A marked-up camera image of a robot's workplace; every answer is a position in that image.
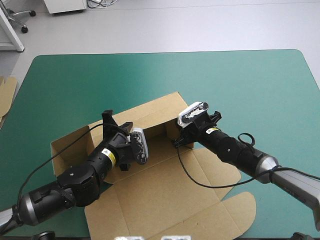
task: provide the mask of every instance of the cardboard box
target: cardboard box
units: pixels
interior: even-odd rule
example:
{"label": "cardboard box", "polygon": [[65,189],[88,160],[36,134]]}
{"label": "cardboard box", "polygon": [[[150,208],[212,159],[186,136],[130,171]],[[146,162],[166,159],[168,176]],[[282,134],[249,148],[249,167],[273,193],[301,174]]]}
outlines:
{"label": "cardboard box", "polygon": [[[114,168],[105,181],[112,183],[100,199],[85,208],[92,240],[117,236],[144,236],[160,240],[164,235],[191,235],[194,240],[234,239],[253,223],[254,197],[244,192],[227,200],[231,188],[208,189],[194,184],[185,174],[172,140],[179,134],[177,116],[187,107],[178,92],[114,115],[121,125],[132,121],[144,129],[149,148],[145,165],[132,164],[129,171]],[[98,121],[84,126],[51,144],[52,154],[80,136]],[[86,160],[102,140],[102,127],[91,131],[76,145],[53,160],[58,176],[67,167]],[[181,148],[189,173],[207,185],[233,184],[239,171],[206,148]]]}

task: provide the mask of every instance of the black cable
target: black cable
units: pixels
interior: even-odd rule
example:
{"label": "black cable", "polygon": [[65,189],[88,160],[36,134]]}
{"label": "black cable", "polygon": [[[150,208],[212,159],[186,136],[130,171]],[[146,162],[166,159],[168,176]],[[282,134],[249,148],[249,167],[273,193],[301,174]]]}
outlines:
{"label": "black cable", "polygon": [[314,176],[314,175],[311,175],[311,174],[308,174],[308,173],[305,173],[303,171],[299,171],[297,169],[294,169],[294,168],[291,168],[291,167],[279,167],[277,166],[276,168],[273,168],[273,169],[270,169],[270,170],[266,170],[266,171],[263,171],[261,173],[259,173],[258,175],[248,179],[248,180],[245,180],[245,181],[241,181],[241,182],[237,182],[237,183],[233,183],[233,184],[229,184],[229,185],[222,185],[222,186],[209,186],[209,185],[205,185],[205,184],[202,184],[198,181],[196,181],[191,175],[190,173],[187,171],[184,163],[182,162],[182,159],[181,159],[181,156],[180,156],[180,136],[181,136],[181,132],[179,134],[179,137],[178,137],[178,146],[177,146],[177,154],[178,154],[178,158],[179,158],[179,161],[180,161],[180,164],[185,172],[185,174],[197,185],[201,186],[201,187],[204,187],[204,188],[208,188],[208,189],[224,189],[224,188],[230,188],[230,187],[235,187],[235,186],[239,186],[239,185],[243,185],[243,184],[247,184],[247,183],[250,183],[251,181],[261,177],[262,175],[265,175],[265,174],[270,174],[272,172],[278,172],[278,171],[293,171],[293,172],[296,172],[296,173],[299,173],[299,174],[302,174],[304,176],[307,176],[309,178],[313,178],[313,179],[317,179],[320,181],[320,177],[317,177],[317,176]]}
{"label": "black cable", "polygon": [[[26,184],[28,183],[29,179],[32,177],[32,175],[38,171],[39,169],[41,169],[43,166],[45,166],[47,163],[49,163],[50,161],[52,161],[55,157],[57,157],[58,155],[60,155],[61,153],[63,153],[65,150],[67,150],[68,148],[70,148],[73,144],[75,144],[77,141],[79,141],[81,138],[83,138],[87,133],[91,132],[93,129],[100,127],[100,126],[109,126],[109,127],[113,127],[115,129],[117,129],[118,131],[122,132],[124,135],[128,135],[128,133],[123,130],[121,127],[114,125],[114,124],[110,124],[110,123],[99,123],[93,127],[91,127],[89,130],[87,130],[86,132],[84,132],[81,136],[79,136],[76,140],[74,140],[73,142],[71,142],[70,144],[68,144],[67,146],[65,146],[63,149],[61,149],[59,152],[57,152],[55,155],[53,155],[52,157],[50,157],[48,160],[46,160],[45,162],[43,162],[41,165],[39,165],[38,167],[36,167],[25,179],[25,181],[23,182],[23,184],[21,185],[20,189],[19,189],[19,193],[18,193],[18,199],[17,199],[17,204],[16,204],[16,208],[15,208],[15,212],[17,213],[19,211],[19,206],[20,206],[20,200],[21,200],[21,195],[22,195],[22,191],[24,189],[24,187],[26,186]],[[16,213],[12,214],[12,217],[10,218],[10,220],[3,225],[2,229],[0,230],[0,236],[3,234],[4,230],[7,228],[7,226],[12,222],[13,217],[15,216]]]}

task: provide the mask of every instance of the white cabinet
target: white cabinet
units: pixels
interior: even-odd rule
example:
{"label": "white cabinet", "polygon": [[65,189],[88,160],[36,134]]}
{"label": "white cabinet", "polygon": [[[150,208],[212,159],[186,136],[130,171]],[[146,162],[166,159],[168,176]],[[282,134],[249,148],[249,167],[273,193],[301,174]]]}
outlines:
{"label": "white cabinet", "polygon": [[62,13],[87,8],[87,0],[44,0],[49,13]]}

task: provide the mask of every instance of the table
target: table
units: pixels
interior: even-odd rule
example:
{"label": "table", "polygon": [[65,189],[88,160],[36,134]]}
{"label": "table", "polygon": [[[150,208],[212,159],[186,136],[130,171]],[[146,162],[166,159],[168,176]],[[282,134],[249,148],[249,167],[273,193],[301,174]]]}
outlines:
{"label": "table", "polygon": [[[209,112],[221,112],[218,126],[230,136],[251,133],[256,147],[281,165],[320,175],[320,92],[298,50],[42,55],[33,60],[0,131],[0,208],[15,203],[27,174],[51,156],[51,141],[101,119],[106,109],[119,113],[174,91],[188,104],[206,101]],[[25,190],[54,180],[48,164]],[[311,210],[276,186],[252,182],[226,197],[244,191],[257,204],[244,237],[319,236]],[[79,207],[10,235],[47,230],[89,235]]]}

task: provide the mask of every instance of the yellow label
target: yellow label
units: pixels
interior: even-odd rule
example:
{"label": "yellow label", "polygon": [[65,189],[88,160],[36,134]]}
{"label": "yellow label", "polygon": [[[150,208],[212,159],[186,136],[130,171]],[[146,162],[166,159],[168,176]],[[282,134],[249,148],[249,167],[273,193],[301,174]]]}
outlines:
{"label": "yellow label", "polygon": [[213,132],[216,131],[216,130],[219,130],[219,128],[211,127],[211,128],[209,128],[209,129],[207,129],[205,132],[206,132],[207,134],[211,134],[211,133],[213,133]]}
{"label": "yellow label", "polygon": [[101,153],[106,155],[110,159],[112,167],[116,165],[116,157],[109,149],[104,148]]}

